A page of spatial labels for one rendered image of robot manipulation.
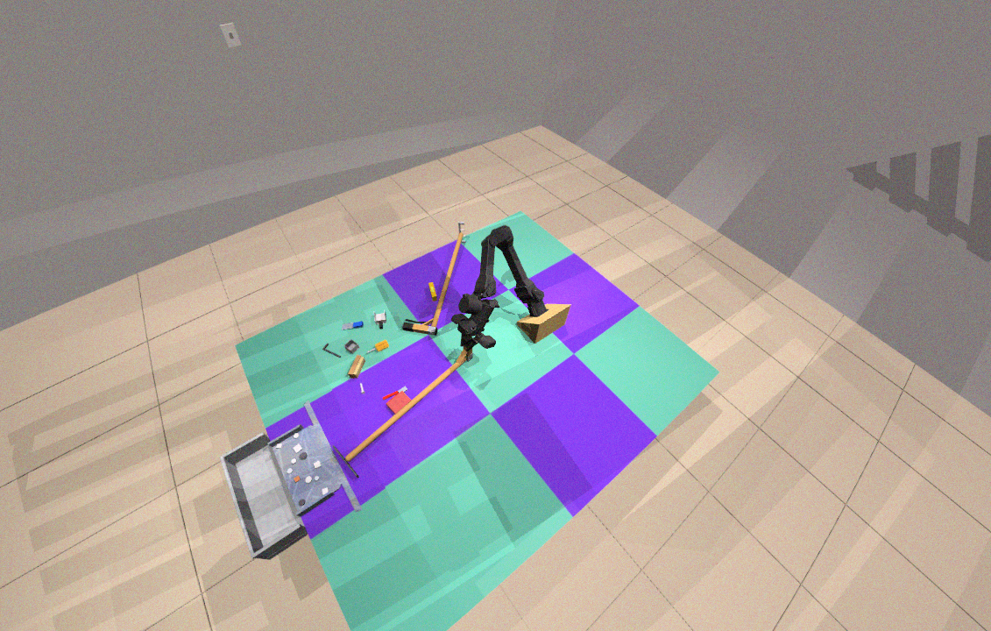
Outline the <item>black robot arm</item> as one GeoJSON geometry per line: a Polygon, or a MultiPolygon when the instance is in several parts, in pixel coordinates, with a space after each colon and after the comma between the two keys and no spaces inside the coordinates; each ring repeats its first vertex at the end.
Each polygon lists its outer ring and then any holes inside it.
{"type": "MultiPolygon", "coordinates": [[[[518,295],[520,302],[527,304],[527,310],[530,313],[529,316],[540,316],[542,313],[549,311],[543,302],[543,298],[546,298],[546,295],[527,277],[526,271],[524,271],[523,266],[520,264],[518,254],[516,254],[513,247],[513,233],[510,227],[500,226],[498,229],[492,230],[490,235],[482,240],[480,275],[478,276],[478,280],[476,280],[474,291],[471,294],[463,294],[463,298],[458,304],[460,312],[471,313],[472,315],[480,316],[480,318],[490,319],[494,308],[499,308],[498,300],[484,299],[491,298],[496,293],[496,280],[492,277],[495,246],[498,246],[504,256],[506,256],[506,262],[510,266],[516,282],[514,291],[518,295]]],[[[472,318],[464,319],[459,321],[457,330],[462,332],[462,335],[465,337],[472,337],[478,333],[479,326],[479,321],[476,323],[472,318]]]]}

